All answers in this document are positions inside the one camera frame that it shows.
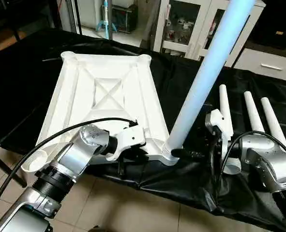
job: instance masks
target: white post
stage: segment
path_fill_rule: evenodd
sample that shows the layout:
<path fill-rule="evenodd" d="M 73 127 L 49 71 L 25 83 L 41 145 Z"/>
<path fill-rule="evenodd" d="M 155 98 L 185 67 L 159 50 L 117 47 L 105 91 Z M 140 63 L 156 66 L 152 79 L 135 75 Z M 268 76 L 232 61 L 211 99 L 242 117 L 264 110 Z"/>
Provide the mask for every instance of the white post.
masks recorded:
<path fill-rule="evenodd" d="M 186 100 L 176 119 L 162 153 L 174 159 L 170 151 L 181 148 L 190 128 L 200 112 L 218 74 L 224 66 L 239 34 L 246 23 L 255 0 L 230 0 Z"/>
<path fill-rule="evenodd" d="M 225 119 L 226 128 L 228 129 L 232 137 L 233 136 L 233 125 L 232 125 L 229 100 L 228 100 L 228 95 L 226 92 L 225 85 L 219 86 L 219 100 L 220 100 L 220 112 Z M 221 148 L 221 159 L 222 160 L 224 160 L 225 158 L 226 152 L 228 150 L 228 141 L 231 141 L 231 137 L 230 139 L 227 140 L 222 134 L 222 148 Z M 229 175 L 236 175 L 240 172 L 241 172 L 241 161 L 238 158 L 229 157 L 226 161 L 224 173 L 229 174 Z"/>
<path fill-rule="evenodd" d="M 219 100 L 220 100 L 220 112 L 225 118 L 226 126 L 230 131 L 231 136 L 233 135 L 233 126 L 232 126 L 232 119 L 230 113 L 230 106 L 228 95 L 226 92 L 226 86 L 220 85 L 219 86 Z"/>
<path fill-rule="evenodd" d="M 286 146 L 286 138 L 279 125 L 279 122 L 273 111 L 273 108 L 271 106 L 269 99 L 261 98 L 261 103 L 262 103 L 265 118 L 268 121 L 268 125 L 269 125 L 272 136 L 274 136 L 276 139 L 278 139 L 282 144 Z"/>
<path fill-rule="evenodd" d="M 251 129 L 253 131 L 261 131 L 264 132 L 264 128 L 258 113 L 258 110 L 256 108 L 253 96 L 251 95 L 251 92 L 246 91 L 244 92 L 244 97 L 246 101 L 246 107 L 247 112 L 250 120 Z"/>

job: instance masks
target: robotic arm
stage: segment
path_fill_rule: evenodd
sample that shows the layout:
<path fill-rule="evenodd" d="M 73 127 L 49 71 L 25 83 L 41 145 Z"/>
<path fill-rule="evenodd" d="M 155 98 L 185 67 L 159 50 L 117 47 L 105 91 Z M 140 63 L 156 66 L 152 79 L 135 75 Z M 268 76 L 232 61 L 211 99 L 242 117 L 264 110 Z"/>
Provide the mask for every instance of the robotic arm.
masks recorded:
<path fill-rule="evenodd" d="M 264 133 L 251 93 L 247 91 L 244 96 L 252 130 Z M 272 136 L 286 147 L 286 139 L 269 100 L 262 98 L 261 102 Z M 222 151 L 227 151 L 228 143 L 224 143 L 223 140 L 228 137 L 229 133 L 222 112 L 213 110 L 208 114 L 206 116 L 206 127 L 212 133 L 213 127 L 218 128 L 222 133 Z M 243 136 L 234 149 L 240 154 L 239 158 L 242 163 L 253 167 L 257 171 L 260 182 L 272 194 L 282 212 L 284 224 L 286 225 L 286 152 L 284 149 L 271 139 L 258 133 Z"/>
<path fill-rule="evenodd" d="M 54 160 L 36 173 L 33 186 L 26 188 L 1 218 L 0 232 L 52 232 L 45 218 L 54 218 L 93 156 L 102 154 L 115 161 L 122 151 L 145 141 L 140 126 L 125 128 L 115 136 L 92 124 L 81 127 Z"/>

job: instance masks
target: silver metal housing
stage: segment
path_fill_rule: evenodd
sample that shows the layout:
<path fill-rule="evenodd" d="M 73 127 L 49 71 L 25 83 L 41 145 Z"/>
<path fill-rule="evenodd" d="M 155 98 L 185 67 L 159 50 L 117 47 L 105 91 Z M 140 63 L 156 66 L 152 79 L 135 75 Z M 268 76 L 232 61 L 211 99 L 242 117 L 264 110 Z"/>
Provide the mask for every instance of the silver metal housing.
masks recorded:
<path fill-rule="evenodd" d="M 25 209 L 19 209 L 2 232 L 45 232 L 48 226 L 49 222 L 44 218 Z"/>
<path fill-rule="evenodd" d="M 27 187 L 26 190 L 17 199 L 17 201 L 10 207 L 10 209 L 1 218 L 1 220 L 0 220 L 0 232 L 4 232 L 4 229 L 7 227 L 7 225 L 9 225 L 12 222 L 12 219 L 15 218 L 15 220 L 20 221 L 21 217 L 20 216 L 16 217 L 16 214 L 18 211 L 21 210 L 21 208 L 24 205 L 31 206 L 33 209 L 37 210 L 38 212 L 41 212 L 43 215 L 45 215 L 47 217 L 55 216 L 55 214 L 57 213 L 57 211 L 61 207 L 61 204 L 59 204 L 55 200 L 51 199 L 50 197 L 42 195 L 37 190 L 35 190 L 31 187 Z"/>
<path fill-rule="evenodd" d="M 83 126 L 55 157 L 53 163 L 58 166 L 61 173 L 66 172 L 64 174 L 76 181 L 89 165 L 92 156 L 101 154 L 108 143 L 107 131 L 92 124 Z"/>
<path fill-rule="evenodd" d="M 241 160 L 256 168 L 271 193 L 286 190 L 286 152 L 279 145 L 261 135 L 248 135 L 241 139 L 241 147 Z"/>

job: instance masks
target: black tablecloth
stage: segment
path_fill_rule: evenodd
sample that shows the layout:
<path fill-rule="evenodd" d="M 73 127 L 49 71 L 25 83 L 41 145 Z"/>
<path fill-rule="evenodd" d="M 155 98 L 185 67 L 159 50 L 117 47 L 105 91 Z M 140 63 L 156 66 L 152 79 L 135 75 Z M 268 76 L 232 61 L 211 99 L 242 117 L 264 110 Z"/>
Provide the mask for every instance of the black tablecloth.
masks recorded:
<path fill-rule="evenodd" d="M 62 66 L 60 53 L 152 56 L 151 72 L 169 131 L 200 66 L 199 62 L 160 55 L 114 41 L 79 36 L 65 31 L 40 31 L 0 51 L 0 146 L 21 154 L 34 147 Z M 249 71 L 223 68 L 194 123 L 185 148 L 205 143 L 205 114 L 219 108 L 220 84 L 226 84 L 235 134 L 251 130 L 243 92 L 253 94 L 263 125 L 260 98 L 268 97 L 286 136 L 286 81 Z M 285 230 L 281 214 L 269 193 L 251 190 L 242 175 L 224 178 L 221 196 L 215 200 L 211 178 L 204 164 L 180 161 L 167 167 L 157 161 L 127 164 L 120 179 L 115 164 L 91 166 L 89 173 L 127 184 L 270 230 Z"/>

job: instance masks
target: white cabinet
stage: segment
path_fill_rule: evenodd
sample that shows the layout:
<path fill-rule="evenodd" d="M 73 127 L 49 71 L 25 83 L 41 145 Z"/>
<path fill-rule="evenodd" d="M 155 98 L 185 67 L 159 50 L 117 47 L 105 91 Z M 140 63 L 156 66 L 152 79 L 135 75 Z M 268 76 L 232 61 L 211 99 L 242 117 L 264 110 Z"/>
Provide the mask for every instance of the white cabinet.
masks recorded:
<path fill-rule="evenodd" d="M 229 0 L 161 0 L 157 31 L 154 43 L 154 51 L 161 51 L 161 48 L 168 48 L 185 53 L 186 58 L 200 60 L 207 54 L 209 45 L 222 19 L 222 16 L 228 7 Z M 256 24 L 265 3 L 257 0 L 253 7 L 240 36 L 232 49 L 230 56 L 226 62 L 226 66 L 231 67 L 237 58 L 240 50 L 245 44 L 250 32 Z M 172 20 L 174 12 L 178 12 L 180 8 L 180 16 L 187 11 L 192 11 L 194 17 L 194 26 L 190 40 L 187 43 L 177 43 L 167 39 L 169 27 L 166 20 Z"/>
<path fill-rule="evenodd" d="M 211 0 L 161 0 L 153 50 L 160 52 L 161 48 L 167 48 L 183 52 L 185 57 L 191 58 L 210 3 Z M 177 24 L 176 27 L 181 27 L 180 24 L 173 21 L 182 17 L 184 20 L 193 23 L 193 26 L 190 27 L 191 36 L 185 41 L 177 41 L 176 38 L 169 39 L 167 36 L 169 34 L 169 27 L 166 26 L 167 21 L 170 20 L 172 24 Z"/>
<path fill-rule="evenodd" d="M 244 49 L 234 68 L 286 80 L 286 57 Z"/>

